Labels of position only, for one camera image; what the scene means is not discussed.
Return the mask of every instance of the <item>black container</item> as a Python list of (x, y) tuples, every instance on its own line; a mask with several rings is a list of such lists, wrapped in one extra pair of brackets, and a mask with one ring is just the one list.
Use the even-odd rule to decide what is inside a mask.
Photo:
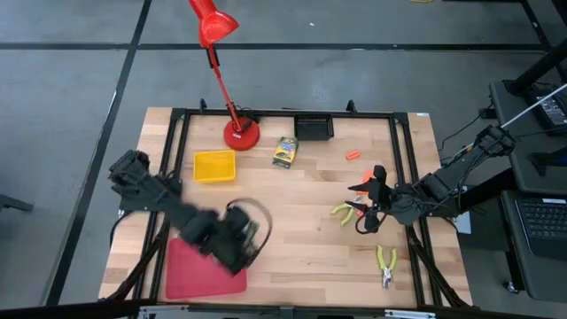
[(335, 136), (330, 114), (297, 114), (293, 116), (293, 126), (300, 141), (328, 141)]

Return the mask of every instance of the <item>pliers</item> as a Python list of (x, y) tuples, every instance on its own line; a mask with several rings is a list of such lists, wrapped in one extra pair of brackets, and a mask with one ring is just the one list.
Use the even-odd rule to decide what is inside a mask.
[(377, 257), (378, 257), (378, 264), (382, 269), (382, 287), (385, 289), (390, 288), (392, 283), (392, 272), (394, 267), (396, 267), (396, 260), (398, 259), (396, 248), (392, 249), (390, 257), (390, 266), (386, 267), (386, 263), (384, 262), (384, 256), (382, 256), (382, 246), (378, 245), (377, 248)]
[[(353, 202), (354, 202), (354, 203), (361, 203), (361, 202), (362, 202), (362, 199), (363, 199), (363, 196), (357, 196), (357, 197), (353, 200)], [(354, 207), (352, 207), (352, 206), (350, 206), (350, 205), (348, 205), (348, 204), (345, 203), (345, 204), (342, 204), (342, 205), (339, 205), (339, 206), (333, 208), (333, 210), (330, 212), (330, 214), (336, 214), (336, 213), (338, 213), (339, 211), (341, 211), (341, 210), (343, 210), (343, 209), (347, 209), (347, 208), (350, 208), (350, 209), (348, 210), (348, 213), (346, 213), (346, 217), (345, 217), (342, 221), (340, 221), (340, 226), (341, 226), (341, 227), (342, 227), (342, 226), (345, 226), (345, 225), (348, 223), (348, 221), (351, 220), (351, 218), (353, 217), (354, 211), (356, 211), (356, 208), (354, 208)]]

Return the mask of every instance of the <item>wooden table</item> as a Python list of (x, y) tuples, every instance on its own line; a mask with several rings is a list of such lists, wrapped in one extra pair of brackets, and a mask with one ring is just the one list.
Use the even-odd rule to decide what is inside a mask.
[[(157, 173), (169, 123), (170, 108), (148, 109), (138, 150), (150, 155), (153, 173)], [(431, 120), (427, 114), (410, 113), (411, 134), (420, 175), (439, 168), (439, 157)], [(224, 116), (190, 118), (189, 136), (183, 160), (183, 200), (198, 206), (224, 210), (233, 198), (252, 197), (268, 207), (274, 217), (274, 231), (268, 245), (248, 270), (248, 289), (239, 294), (192, 299), (192, 302), (295, 305), (318, 307), (416, 307), (405, 230), (392, 217), (386, 219), (377, 234), (359, 235), (353, 220), (345, 227), (343, 215), (330, 210), (346, 199), (354, 198), (348, 186), (361, 182), (364, 171), (376, 164), (388, 172), (387, 183), (397, 182), (392, 140), (387, 120), (334, 119), (335, 137), (329, 142), (301, 142), (298, 155), (286, 170), (273, 166), (271, 159), (281, 136), (293, 136), (293, 118), (264, 117), (261, 138), (248, 152), (237, 153), (237, 179), (231, 183), (200, 184), (192, 181), (193, 154), (223, 150)], [(179, 138), (180, 129), (174, 145)], [(403, 133), (399, 131), (404, 171), (409, 176)], [(353, 150), (361, 157), (347, 161)], [(172, 150), (170, 169), (175, 158)], [(265, 223), (259, 214), (252, 218)], [(110, 295), (136, 265), (142, 250), (148, 221), (147, 212), (135, 212), (117, 228), (100, 297)], [(454, 229), (442, 219), (430, 218), (431, 243), (441, 273), (462, 299), (471, 303), (459, 243)], [(170, 231), (170, 237), (177, 232)], [(391, 289), (382, 288), (377, 265), (376, 246), (385, 248), (386, 262), (392, 248), (398, 250)], [(149, 294), (153, 265), (146, 272), (143, 297)], [(421, 266), (426, 300), (431, 303), (427, 272)], [(165, 297), (166, 271), (159, 294)]]

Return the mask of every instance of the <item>yellow bin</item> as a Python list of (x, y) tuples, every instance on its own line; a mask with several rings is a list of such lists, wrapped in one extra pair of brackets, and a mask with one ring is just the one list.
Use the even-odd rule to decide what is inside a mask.
[(196, 152), (193, 180), (201, 183), (234, 181), (237, 177), (236, 156), (232, 150)]

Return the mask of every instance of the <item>red mat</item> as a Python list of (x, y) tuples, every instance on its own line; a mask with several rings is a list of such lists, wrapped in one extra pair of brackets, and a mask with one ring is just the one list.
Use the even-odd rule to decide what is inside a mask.
[(188, 299), (246, 290), (246, 270), (232, 276), (213, 257), (204, 257), (179, 238), (169, 241), (166, 298)]

